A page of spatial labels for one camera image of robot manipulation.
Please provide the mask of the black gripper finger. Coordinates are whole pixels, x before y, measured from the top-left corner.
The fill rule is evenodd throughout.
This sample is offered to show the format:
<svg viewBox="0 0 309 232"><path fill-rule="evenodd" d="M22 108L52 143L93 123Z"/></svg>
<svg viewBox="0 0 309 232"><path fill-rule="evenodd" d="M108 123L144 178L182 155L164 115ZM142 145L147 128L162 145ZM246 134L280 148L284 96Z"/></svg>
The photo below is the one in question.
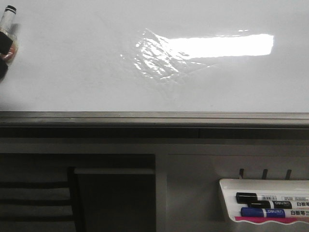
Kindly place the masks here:
<svg viewBox="0 0 309 232"><path fill-rule="evenodd" d="M11 46L13 44L13 40L9 38L4 32L0 32L0 53L7 55Z"/></svg>
<svg viewBox="0 0 309 232"><path fill-rule="evenodd" d="M7 63L4 60L0 59L0 79L5 77L7 71L8 71Z"/></svg>

